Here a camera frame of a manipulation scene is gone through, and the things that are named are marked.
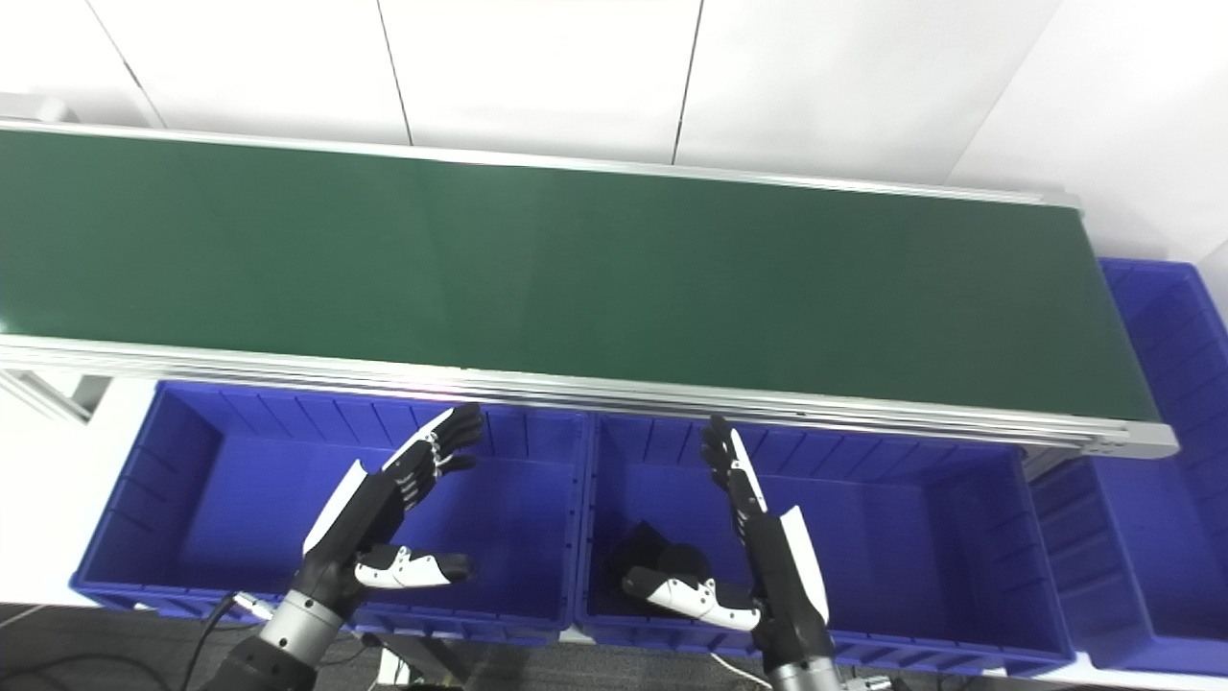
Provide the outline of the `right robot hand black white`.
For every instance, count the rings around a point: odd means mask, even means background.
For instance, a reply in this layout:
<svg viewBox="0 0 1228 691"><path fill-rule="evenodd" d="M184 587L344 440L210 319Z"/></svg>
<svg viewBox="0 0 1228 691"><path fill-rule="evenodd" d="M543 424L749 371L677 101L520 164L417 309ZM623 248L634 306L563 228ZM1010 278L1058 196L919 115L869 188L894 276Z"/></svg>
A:
<svg viewBox="0 0 1228 691"><path fill-rule="evenodd" d="M655 608L750 633L765 673L786 666L808 673L818 660L833 663L830 608L801 508L772 514L740 432L727 419L711 416L701 437L700 457L725 491L748 560L748 594L722 599L702 554L682 542L663 545L653 565L628 565L619 577L623 592Z"/></svg>

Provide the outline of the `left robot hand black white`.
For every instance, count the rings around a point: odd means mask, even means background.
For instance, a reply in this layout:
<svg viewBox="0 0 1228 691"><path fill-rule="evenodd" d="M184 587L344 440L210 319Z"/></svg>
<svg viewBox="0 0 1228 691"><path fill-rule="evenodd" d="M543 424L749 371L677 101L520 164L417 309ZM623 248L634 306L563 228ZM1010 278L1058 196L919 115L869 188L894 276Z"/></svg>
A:
<svg viewBox="0 0 1228 691"><path fill-rule="evenodd" d="M474 466L463 454L483 436L485 419L476 403L441 412L413 433L379 471L355 461L321 511L303 542L303 560L290 592L349 619L371 590L404 590L463 583L473 560L393 545L413 508L438 481Z"/></svg>

